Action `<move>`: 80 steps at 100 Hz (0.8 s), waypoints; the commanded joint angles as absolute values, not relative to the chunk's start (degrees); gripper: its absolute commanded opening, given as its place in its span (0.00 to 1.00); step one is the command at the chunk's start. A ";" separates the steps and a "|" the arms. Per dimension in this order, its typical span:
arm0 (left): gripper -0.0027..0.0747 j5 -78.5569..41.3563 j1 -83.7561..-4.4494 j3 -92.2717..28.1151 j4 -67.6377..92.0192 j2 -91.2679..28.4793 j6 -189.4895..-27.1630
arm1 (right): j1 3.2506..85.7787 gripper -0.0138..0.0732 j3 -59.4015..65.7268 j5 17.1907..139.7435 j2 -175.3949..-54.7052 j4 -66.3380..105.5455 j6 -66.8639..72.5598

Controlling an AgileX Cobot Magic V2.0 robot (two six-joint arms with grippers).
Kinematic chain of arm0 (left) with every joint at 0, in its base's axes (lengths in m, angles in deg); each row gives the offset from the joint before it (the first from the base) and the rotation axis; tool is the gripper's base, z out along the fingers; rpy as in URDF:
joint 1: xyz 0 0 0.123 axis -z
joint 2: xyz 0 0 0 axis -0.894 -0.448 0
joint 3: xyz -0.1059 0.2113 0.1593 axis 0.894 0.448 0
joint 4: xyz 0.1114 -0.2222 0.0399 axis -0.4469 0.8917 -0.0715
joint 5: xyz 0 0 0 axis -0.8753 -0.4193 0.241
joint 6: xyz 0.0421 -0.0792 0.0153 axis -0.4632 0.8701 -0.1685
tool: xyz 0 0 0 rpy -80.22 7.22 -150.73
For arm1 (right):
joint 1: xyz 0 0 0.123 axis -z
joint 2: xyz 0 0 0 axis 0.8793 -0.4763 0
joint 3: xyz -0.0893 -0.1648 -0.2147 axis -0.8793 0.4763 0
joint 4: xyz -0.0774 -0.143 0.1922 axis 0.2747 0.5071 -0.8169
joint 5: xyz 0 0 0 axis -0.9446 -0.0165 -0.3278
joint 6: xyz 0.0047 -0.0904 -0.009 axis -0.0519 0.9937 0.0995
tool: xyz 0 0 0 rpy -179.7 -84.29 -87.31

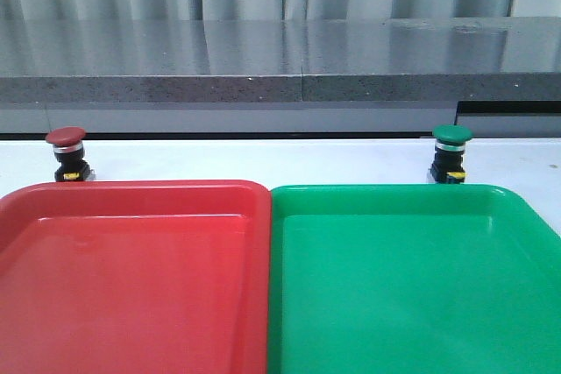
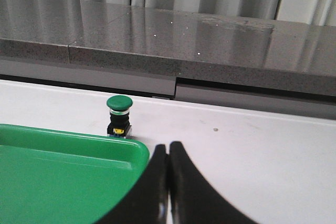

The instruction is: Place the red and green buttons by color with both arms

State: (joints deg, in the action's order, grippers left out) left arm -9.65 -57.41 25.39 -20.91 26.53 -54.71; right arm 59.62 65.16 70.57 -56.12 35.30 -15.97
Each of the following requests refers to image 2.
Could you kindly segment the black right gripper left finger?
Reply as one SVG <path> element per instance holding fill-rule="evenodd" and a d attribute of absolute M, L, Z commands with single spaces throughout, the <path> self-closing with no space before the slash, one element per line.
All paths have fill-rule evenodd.
<path fill-rule="evenodd" d="M 166 223 L 168 155 L 159 144 L 131 190 L 97 223 Z"/>

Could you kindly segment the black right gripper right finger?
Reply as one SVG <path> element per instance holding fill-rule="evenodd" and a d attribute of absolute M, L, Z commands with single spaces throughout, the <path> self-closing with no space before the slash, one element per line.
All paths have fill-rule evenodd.
<path fill-rule="evenodd" d="M 255 223 L 203 177 L 181 142 L 170 144 L 169 184 L 174 223 Z"/>

